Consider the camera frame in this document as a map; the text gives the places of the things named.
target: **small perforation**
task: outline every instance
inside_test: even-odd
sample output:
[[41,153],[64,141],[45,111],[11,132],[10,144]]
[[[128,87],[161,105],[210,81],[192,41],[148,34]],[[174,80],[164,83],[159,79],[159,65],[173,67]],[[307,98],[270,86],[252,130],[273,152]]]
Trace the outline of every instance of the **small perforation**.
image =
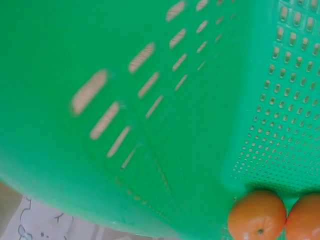
[[297,34],[295,32],[290,33],[289,45],[294,46],[297,40]]
[[264,89],[268,89],[270,86],[270,80],[266,80],[264,83]]
[[294,19],[293,19],[293,24],[298,27],[300,25],[300,21],[301,21],[301,13],[296,11],[294,13]]
[[206,26],[208,25],[208,20],[204,20],[197,28],[196,30],[196,33],[199,34],[201,33],[205,28]]
[[318,55],[318,53],[319,53],[319,50],[320,50],[320,43],[316,43],[315,45],[314,45],[314,48],[313,48],[313,55],[314,56],[317,56]]
[[199,12],[201,11],[206,5],[208,4],[208,0],[201,0],[196,4],[196,11]]
[[310,98],[309,96],[305,96],[303,99],[303,103],[306,104],[309,101],[309,98]]
[[215,21],[215,25],[219,25],[224,19],[224,16],[219,17],[216,21]]
[[293,83],[296,80],[297,74],[296,73],[292,73],[291,77],[290,77],[290,82]]
[[300,97],[300,92],[299,92],[299,91],[297,91],[297,92],[295,93],[295,95],[294,95],[293,99],[294,99],[294,100],[298,100],[298,99],[299,99],[299,97]]
[[317,5],[318,5],[318,0],[311,0],[310,1],[310,8],[312,9],[312,10],[316,10],[317,9]]
[[286,6],[283,6],[280,13],[280,20],[285,21],[288,16],[288,8]]
[[281,85],[277,83],[277,84],[275,85],[274,92],[275,92],[275,93],[278,93],[279,90],[280,90],[280,87],[281,87]]
[[310,85],[310,90],[314,90],[316,88],[316,82],[314,81],[313,83],[311,83]]
[[272,58],[277,59],[278,56],[279,56],[279,51],[280,51],[279,47],[275,46],[274,49],[273,49]]
[[281,68],[279,77],[283,79],[285,77],[285,74],[286,74],[286,70],[284,68]]
[[306,85],[306,82],[307,82],[307,79],[305,77],[303,77],[301,79],[300,86],[303,87],[304,85]]
[[270,102],[269,102],[270,105],[274,105],[275,101],[276,101],[276,98],[275,97],[271,97]]
[[298,56],[298,57],[296,58],[296,61],[295,61],[295,66],[296,66],[297,68],[300,68],[301,63],[302,63],[302,56]]
[[308,17],[308,20],[306,22],[306,30],[308,32],[312,31],[312,28],[314,27],[314,23],[315,23],[315,20],[312,17]]
[[290,62],[291,52],[287,51],[284,56],[284,62],[287,64]]
[[184,0],[177,2],[166,13],[165,20],[167,22],[172,21],[176,16],[185,10],[186,3]]
[[276,34],[276,39],[278,41],[281,41],[282,40],[282,37],[284,36],[284,28],[283,27],[279,27],[278,28],[278,31],[277,31],[277,34]]
[[301,46],[301,49],[303,51],[305,51],[307,49],[308,43],[309,43],[308,38],[304,37],[303,40],[302,40],[302,46]]

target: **oval slot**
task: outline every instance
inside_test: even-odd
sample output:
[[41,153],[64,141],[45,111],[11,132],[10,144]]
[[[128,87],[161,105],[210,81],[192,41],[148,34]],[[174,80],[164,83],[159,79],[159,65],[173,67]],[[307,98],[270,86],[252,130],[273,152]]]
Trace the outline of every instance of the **oval slot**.
[[111,158],[119,149],[120,145],[122,144],[122,142],[125,140],[126,136],[128,135],[130,131],[130,127],[126,126],[122,132],[120,133],[120,135],[116,138],[116,140],[114,141],[112,147],[110,148],[109,152],[107,153],[107,157]]
[[167,22],[172,21],[176,16],[183,12],[185,9],[186,3],[185,1],[179,1],[175,5],[173,5],[168,12],[166,13],[165,20]]
[[129,63],[128,70],[130,73],[135,73],[141,65],[148,59],[155,51],[155,43],[151,42],[145,46]]
[[79,115],[88,106],[107,82],[107,71],[97,71],[73,96],[71,104],[73,112]]
[[146,94],[146,92],[148,92],[149,89],[153,86],[153,84],[155,84],[155,82],[158,80],[158,78],[159,78],[159,73],[155,72],[149,78],[149,80],[143,85],[143,87],[139,90],[138,97],[142,98]]
[[109,124],[112,122],[112,120],[115,118],[117,113],[119,112],[119,104],[117,102],[114,102],[108,110],[103,114],[103,116],[100,118],[100,120],[96,123],[94,128],[90,132],[90,138],[92,140],[97,140],[101,134],[107,129]]
[[173,49],[186,35],[186,29],[179,31],[169,42],[169,47]]
[[153,105],[150,107],[150,109],[148,110],[148,112],[145,114],[145,118],[148,119],[151,114],[155,111],[155,109],[158,107],[158,105],[160,104],[160,102],[162,101],[162,99],[164,98],[163,95],[160,95],[155,102],[153,103]]

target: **green plastic basket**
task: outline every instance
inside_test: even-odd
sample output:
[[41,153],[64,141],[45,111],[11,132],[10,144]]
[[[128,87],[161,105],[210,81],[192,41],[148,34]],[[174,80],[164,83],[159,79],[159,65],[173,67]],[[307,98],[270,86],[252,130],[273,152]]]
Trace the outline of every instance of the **green plastic basket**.
[[231,239],[320,191],[318,0],[0,3],[0,176],[140,235]]

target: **citrus fruit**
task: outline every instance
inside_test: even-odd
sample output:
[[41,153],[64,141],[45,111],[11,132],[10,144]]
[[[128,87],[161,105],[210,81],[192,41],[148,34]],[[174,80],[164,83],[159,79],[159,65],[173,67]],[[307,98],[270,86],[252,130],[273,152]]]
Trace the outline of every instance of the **citrus fruit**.
[[276,240],[283,231],[287,211],[273,192],[250,192],[233,206],[228,229],[234,240]]
[[320,193],[306,195],[295,203],[285,232],[287,240],[320,240]]

